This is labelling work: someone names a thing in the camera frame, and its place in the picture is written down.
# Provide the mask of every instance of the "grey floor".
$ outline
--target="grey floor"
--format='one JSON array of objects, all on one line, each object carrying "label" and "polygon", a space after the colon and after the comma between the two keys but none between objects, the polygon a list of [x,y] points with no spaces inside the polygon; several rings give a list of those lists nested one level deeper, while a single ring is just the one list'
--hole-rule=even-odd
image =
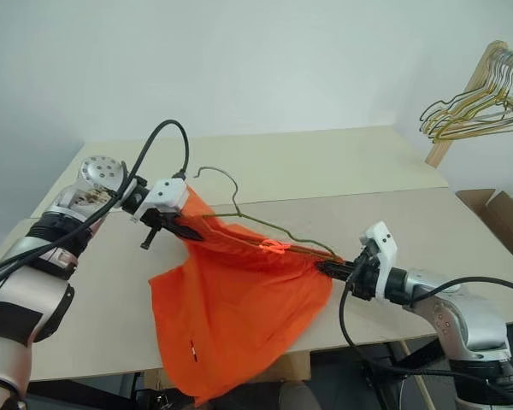
[{"label": "grey floor", "polygon": [[[511,350],[513,354],[513,326],[509,328]],[[425,344],[427,339],[419,339],[409,342],[411,350],[418,349]],[[380,357],[382,347],[370,348],[369,352],[374,357]],[[436,365],[438,368],[446,368],[446,364]],[[131,390],[133,375],[117,375],[101,378],[78,379],[78,382],[87,384],[110,393],[128,397]],[[440,410],[454,410],[454,389],[450,379],[425,378],[426,386],[433,398],[436,408]],[[314,391],[322,410],[350,410],[350,409],[380,409],[372,387],[362,377],[361,366],[357,357],[350,349],[341,349],[328,353],[328,356],[319,354],[312,355],[312,379],[308,382],[309,387]],[[258,401],[265,401],[266,395],[270,395],[270,402],[276,403],[278,391],[277,384],[260,386],[260,389],[236,389],[231,395],[222,398],[227,410],[257,410],[267,408],[271,410],[274,406],[260,407]],[[403,410],[425,408],[422,395],[414,378],[408,378],[403,387],[403,394],[400,396]],[[58,401],[50,401],[39,397],[28,399],[29,410],[57,410],[57,409],[84,409],[89,407],[69,406]]]}]

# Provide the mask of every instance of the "beige tabletop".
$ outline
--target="beige tabletop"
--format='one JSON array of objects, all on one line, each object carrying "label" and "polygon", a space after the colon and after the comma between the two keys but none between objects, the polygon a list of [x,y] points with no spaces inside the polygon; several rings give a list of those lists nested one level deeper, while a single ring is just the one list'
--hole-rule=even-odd
[{"label": "beige tabletop", "polygon": [[[228,206],[216,207],[225,211]],[[292,229],[301,237],[330,244],[346,259],[357,255],[358,235],[384,220],[398,247],[398,267],[419,267],[449,278],[484,275],[513,281],[513,256],[447,188],[403,190],[246,204],[243,210]],[[23,220],[2,246],[27,232]],[[249,223],[272,237],[282,239]],[[33,349],[33,379],[76,378],[161,367],[150,309],[147,280],[186,258],[181,242],[160,232],[145,251],[139,247],[148,228],[124,213],[109,215],[80,257],[71,284],[74,302],[53,337]],[[491,299],[513,322],[513,291],[490,284],[470,284]],[[344,346],[336,283],[328,305],[289,351]],[[346,324],[356,343],[420,337],[433,333],[423,319],[389,302],[350,298]]]}]

